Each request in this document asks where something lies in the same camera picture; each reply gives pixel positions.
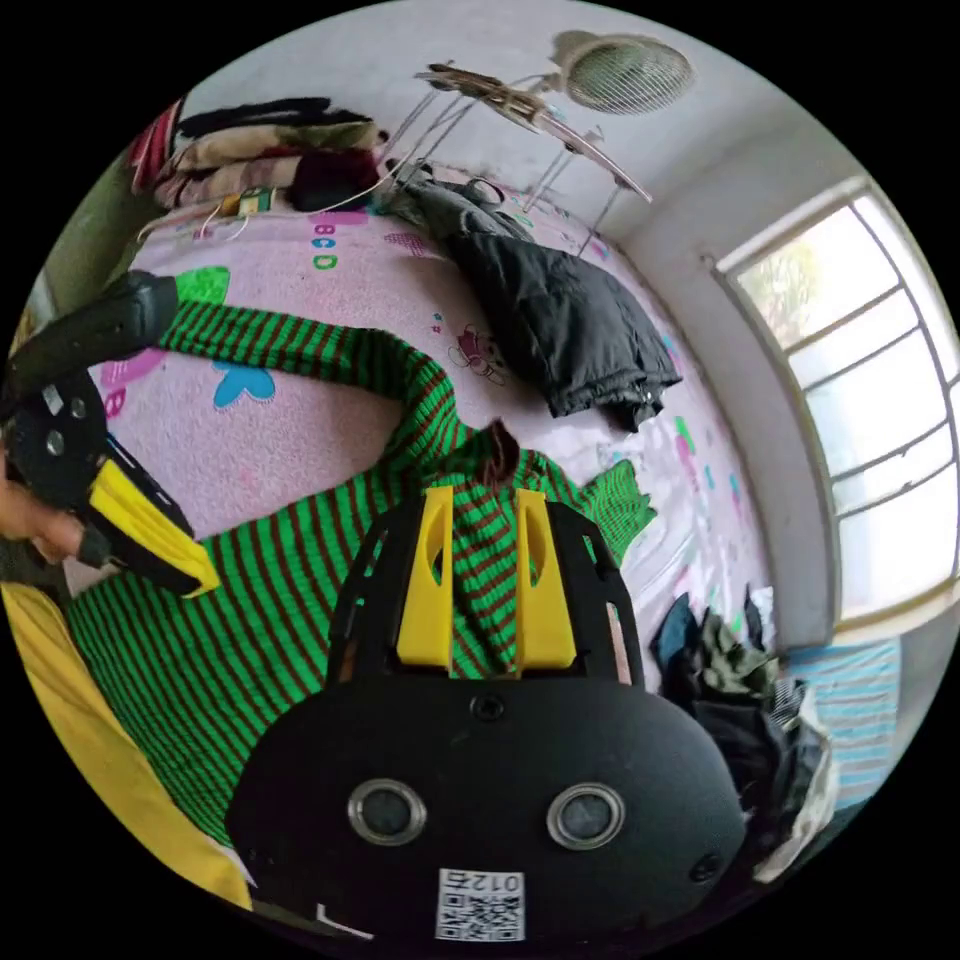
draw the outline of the printed number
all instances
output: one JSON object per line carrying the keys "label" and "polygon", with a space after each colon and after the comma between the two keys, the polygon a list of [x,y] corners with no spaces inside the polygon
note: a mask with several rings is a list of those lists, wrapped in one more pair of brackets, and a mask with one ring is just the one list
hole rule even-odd
{"label": "printed number", "polygon": [[504,880],[496,875],[490,876],[486,873],[478,873],[473,878],[473,889],[478,892],[489,891],[491,893],[500,893],[500,891],[504,890],[507,893],[517,893],[520,889],[520,878],[510,876]]}

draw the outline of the sticker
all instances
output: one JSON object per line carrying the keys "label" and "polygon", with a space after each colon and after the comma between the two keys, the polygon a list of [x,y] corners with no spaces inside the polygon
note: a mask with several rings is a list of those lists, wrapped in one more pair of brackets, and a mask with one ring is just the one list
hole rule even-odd
{"label": "sticker", "polygon": [[60,396],[60,391],[57,390],[52,383],[44,387],[43,390],[40,391],[40,395],[43,397],[47,404],[47,409],[53,416],[56,416],[63,409],[63,397]]}
{"label": "sticker", "polygon": [[437,939],[516,943],[526,938],[522,873],[440,871]]}

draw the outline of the wall-mounted fan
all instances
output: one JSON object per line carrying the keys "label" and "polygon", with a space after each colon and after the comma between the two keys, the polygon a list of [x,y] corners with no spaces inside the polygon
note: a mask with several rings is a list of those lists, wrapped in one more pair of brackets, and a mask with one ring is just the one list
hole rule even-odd
{"label": "wall-mounted fan", "polygon": [[554,44],[551,59],[560,73],[545,76],[531,92],[556,90],[600,113],[652,113],[679,100],[696,79],[679,50],[652,37],[569,31]]}

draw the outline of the blue butterfly print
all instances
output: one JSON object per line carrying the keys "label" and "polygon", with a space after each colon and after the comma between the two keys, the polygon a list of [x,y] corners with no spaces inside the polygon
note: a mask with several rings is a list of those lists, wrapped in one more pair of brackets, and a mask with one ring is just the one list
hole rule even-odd
{"label": "blue butterfly print", "polygon": [[218,410],[236,403],[244,393],[249,393],[254,400],[265,401],[273,399],[277,391],[273,377],[266,370],[242,367],[222,360],[215,360],[213,367],[225,374],[213,395],[213,405]]}

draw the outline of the window pane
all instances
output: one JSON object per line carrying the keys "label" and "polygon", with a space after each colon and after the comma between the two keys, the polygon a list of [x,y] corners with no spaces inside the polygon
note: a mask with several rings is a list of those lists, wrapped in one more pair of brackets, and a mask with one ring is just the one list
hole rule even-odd
{"label": "window pane", "polygon": [[863,473],[835,483],[833,502],[837,513],[855,510],[896,493],[908,483],[923,480],[938,467],[948,463],[952,456],[950,430],[943,426],[899,456],[891,457]]}
{"label": "window pane", "polygon": [[882,610],[950,576],[957,533],[957,471],[841,520],[842,616]]}
{"label": "window pane", "polygon": [[800,386],[806,387],[856,363],[916,325],[917,312],[899,290],[856,320],[791,354],[790,366]]}
{"label": "window pane", "polygon": [[780,345],[789,347],[889,290],[897,274],[844,207],[745,270],[737,282]]}
{"label": "window pane", "polygon": [[944,375],[947,380],[952,380],[960,372],[960,342],[949,315],[940,305],[927,271],[920,265],[899,228],[876,199],[861,197],[854,203],[854,207],[876,233],[877,239],[886,247],[897,269],[903,274],[907,287],[917,301],[920,315],[930,331]]}
{"label": "window pane", "polygon": [[862,366],[807,394],[831,475],[913,440],[946,417],[918,330]]}

